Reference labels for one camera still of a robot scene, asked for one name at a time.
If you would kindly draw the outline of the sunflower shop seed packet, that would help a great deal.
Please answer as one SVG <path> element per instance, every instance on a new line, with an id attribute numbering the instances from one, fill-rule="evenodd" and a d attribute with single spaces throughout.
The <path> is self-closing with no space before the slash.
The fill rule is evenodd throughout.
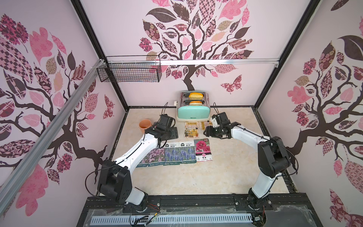
<path id="1" fill-rule="evenodd" d="M 208 126 L 212 126 L 212 125 L 213 125 L 212 122 L 209 120 L 202 121 L 202 122 L 200 122 L 200 130 L 205 131 Z"/>

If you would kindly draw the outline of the lavender seed packet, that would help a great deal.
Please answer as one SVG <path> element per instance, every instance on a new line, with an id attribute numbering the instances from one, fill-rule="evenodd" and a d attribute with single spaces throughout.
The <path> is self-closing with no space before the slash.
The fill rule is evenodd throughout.
<path id="1" fill-rule="evenodd" d="M 181 164 L 193 164 L 197 162 L 194 141 L 180 142 L 179 149 Z"/>
<path id="2" fill-rule="evenodd" d="M 164 165 L 179 165 L 180 164 L 180 143 L 168 142 L 164 146 Z"/>

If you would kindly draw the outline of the pink cosmos seed packet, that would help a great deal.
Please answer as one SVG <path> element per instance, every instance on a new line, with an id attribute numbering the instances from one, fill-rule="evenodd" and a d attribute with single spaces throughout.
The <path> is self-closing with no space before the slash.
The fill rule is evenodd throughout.
<path id="1" fill-rule="evenodd" d="M 165 163 L 165 151 L 164 148 L 156 148 L 148 154 L 148 166 L 160 166 Z"/>

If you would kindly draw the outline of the pink hollyhock seed packet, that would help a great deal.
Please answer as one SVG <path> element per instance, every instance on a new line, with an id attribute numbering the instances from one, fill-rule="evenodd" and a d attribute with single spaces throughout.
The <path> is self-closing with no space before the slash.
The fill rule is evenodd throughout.
<path id="1" fill-rule="evenodd" d="M 194 140 L 196 161 L 212 161 L 209 139 Z"/>

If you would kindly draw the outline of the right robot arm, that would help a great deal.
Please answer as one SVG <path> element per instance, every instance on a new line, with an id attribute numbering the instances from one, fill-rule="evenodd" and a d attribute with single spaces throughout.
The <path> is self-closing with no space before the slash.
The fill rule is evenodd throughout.
<path id="1" fill-rule="evenodd" d="M 211 117 L 211 126 L 203 134 L 218 139 L 236 139 L 254 148 L 258 153 L 259 176 L 249 189 L 247 205 L 259 210 L 268 200 L 268 195 L 277 178 L 291 165 L 288 150 L 279 137 L 268 137 L 230 122 L 225 112 Z"/>

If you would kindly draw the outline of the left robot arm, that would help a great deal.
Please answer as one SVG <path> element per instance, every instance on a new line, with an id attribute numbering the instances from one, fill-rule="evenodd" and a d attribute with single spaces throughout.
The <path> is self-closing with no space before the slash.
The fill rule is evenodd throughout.
<path id="1" fill-rule="evenodd" d="M 178 138 L 176 120 L 167 114 L 145 130 L 141 139 L 114 161 L 106 160 L 100 169 L 97 191 L 118 204 L 130 204 L 137 211 L 147 208 L 148 194 L 132 186 L 131 175 L 142 159 L 162 142 Z"/>

